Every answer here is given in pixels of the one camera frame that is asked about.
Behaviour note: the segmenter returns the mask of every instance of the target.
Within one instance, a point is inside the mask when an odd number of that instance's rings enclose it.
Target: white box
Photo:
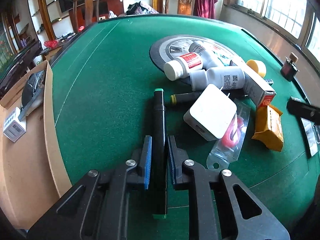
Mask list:
[[[20,109],[16,107],[4,120],[3,133],[13,142],[16,142],[26,133],[26,119],[19,121]]]
[[[221,139],[237,111],[236,104],[209,84],[183,120],[207,141]]]
[[[257,108],[268,106],[276,95],[275,90],[248,65],[241,64],[241,68],[245,76],[244,92]]]

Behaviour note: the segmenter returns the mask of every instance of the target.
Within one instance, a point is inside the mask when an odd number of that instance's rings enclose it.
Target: red label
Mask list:
[[[201,64],[201,58],[194,52],[187,53],[180,57],[182,57],[187,62],[189,68],[193,68]]]
[[[273,98],[275,97],[275,95],[269,95],[269,96],[265,96],[262,100],[262,103],[260,104],[260,106],[268,106],[271,101],[273,100]]]

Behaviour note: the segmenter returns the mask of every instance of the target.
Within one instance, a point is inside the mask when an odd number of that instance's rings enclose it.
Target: qr code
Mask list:
[[[12,127],[15,128],[15,130],[16,130],[18,133],[20,133],[20,132],[22,131],[22,129],[21,129],[18,125],[16,125],[16,124],[14,124]]]

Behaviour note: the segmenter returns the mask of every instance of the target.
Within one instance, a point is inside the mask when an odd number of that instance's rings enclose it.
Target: green felt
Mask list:
[[[164,90],[167,102],[172,94],[191,92],[190,86],[169,81],[149,57],[154,42],[177,34],[213,39],[244,61],[256,59],[266,64],[265,78],[273,79],[277,92],[272,104],[284,112],[283,150],[271,151],[251,139],[255,106],[246,99],[252,108],[247,134],[239,160],[229,168],[290,228],[312,200],[319,154],[307,159],[302,131],[286,110],[290,96],[301,98],[294,84],[281,76],[281,66],[267,50],[232,25],[191,17],[144,16],[105,21],[87,30],[53,68],[54,119],[71,182],[90,169],[103,170],[126,161],[142,146],[144,136],[152,133],[156,88]],[[214,142],[204,140],[183,121],[187,110],[188,106],[167,108],[167,133],[175,136],[177,146],[191,159],[205,166]],[[186,206],[188,193],[174,192],[169,186],[168,203],[170,207]],[[172,209],[167,219],[170,214],[181,216],[175,210],[180,209]]]

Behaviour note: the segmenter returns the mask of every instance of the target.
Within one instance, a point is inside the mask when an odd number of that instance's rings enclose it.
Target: red plastic bag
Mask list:
[[[47,48],[54,49],[55,47],[57,47],[58,42],[57,42],[57,41],[45,41],[45,42],[44,42],[44,45],[45,45]]]

